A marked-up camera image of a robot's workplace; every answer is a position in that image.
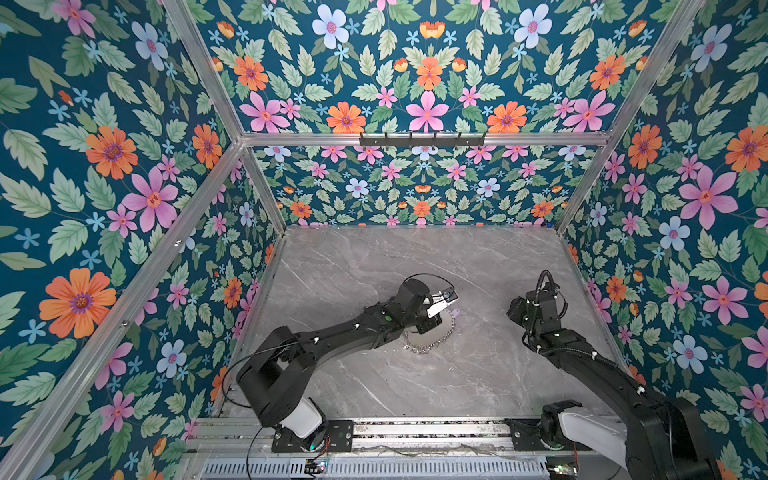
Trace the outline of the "steel keyring with red handle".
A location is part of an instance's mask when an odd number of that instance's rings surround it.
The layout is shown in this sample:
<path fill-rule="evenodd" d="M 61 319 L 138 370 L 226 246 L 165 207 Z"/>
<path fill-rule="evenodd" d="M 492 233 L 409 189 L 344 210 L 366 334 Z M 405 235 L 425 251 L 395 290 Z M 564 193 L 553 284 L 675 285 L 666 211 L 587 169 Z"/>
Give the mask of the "steel keyring with red handle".
<path fill-rule="evenodd" d="M 416 328 L 403 333 L 402 338 L 408 351 L 418 355 L 428 354 L 448 340 L 456 328 L 453 312 L 444 310 L 436 319 L 439 320 L 439 324 L 426 333 L 419 333 Z"/>

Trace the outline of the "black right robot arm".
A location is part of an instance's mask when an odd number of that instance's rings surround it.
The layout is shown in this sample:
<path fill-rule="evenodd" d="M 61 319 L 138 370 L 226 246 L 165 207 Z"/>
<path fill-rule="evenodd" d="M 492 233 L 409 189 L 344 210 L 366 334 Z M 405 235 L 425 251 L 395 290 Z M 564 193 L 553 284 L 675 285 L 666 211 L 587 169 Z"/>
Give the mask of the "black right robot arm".
<path fill-rule="evenodd" d="M 567 306 L 544 270 L 533 290 L 510 303 L 507 316 L 523 328 L 526 348 L 576 378 L 612 412 L 598 415 L 574 400 L 547 404 L 539 423 L 542 441 L 587 446 L 633 479 L 720 478 L 696 407 L 647 389 L 583 335 L 563 327 Z"/>

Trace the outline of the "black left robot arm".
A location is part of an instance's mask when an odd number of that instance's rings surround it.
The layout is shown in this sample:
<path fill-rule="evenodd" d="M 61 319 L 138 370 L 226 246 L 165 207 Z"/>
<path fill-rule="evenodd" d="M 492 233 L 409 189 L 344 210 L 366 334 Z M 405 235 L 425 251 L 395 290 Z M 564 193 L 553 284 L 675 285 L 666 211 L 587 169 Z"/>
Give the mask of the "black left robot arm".
<path fill-rule="evenodd" d="M 427 333 L 442 323 L 439 314 L 457 299 L 453 284 L 432 292 L 417 274 L 411 275 L 393 297 L 351 320 L 321 330 L 273 330 L 237 372 L 236 383 L 262 426 L 283 425 L 325 362 L 377 349 L 412 328 Z"/>

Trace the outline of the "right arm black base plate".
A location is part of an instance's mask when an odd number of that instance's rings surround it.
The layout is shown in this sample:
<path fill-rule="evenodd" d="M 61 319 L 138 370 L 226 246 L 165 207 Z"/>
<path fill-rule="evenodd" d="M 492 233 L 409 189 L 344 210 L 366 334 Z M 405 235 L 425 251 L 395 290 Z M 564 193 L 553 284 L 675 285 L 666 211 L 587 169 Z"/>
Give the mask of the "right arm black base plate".
<path fill-rule="evenodd" d="M 590 448 L 570 440 L 544 440 L 540 432 L 540 420 L 534 418 L 504 418 L 510 430 L 510 438 L 517 451 L 572 451 L 588 452 Z"/>

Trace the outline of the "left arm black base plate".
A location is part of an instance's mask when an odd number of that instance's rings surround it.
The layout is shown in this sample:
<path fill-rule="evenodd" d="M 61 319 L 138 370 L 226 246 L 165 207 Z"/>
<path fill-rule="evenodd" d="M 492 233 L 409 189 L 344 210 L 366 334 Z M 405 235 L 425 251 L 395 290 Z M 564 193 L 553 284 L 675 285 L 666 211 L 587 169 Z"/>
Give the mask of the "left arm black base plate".
<path fill-rule="evenodd" d="M 302 439 L 292 430 L 278 427 L 273 435 L 272 453 L 348 453 L 352 450 L 355 423 L 328 420 L 309 437 Z"/>

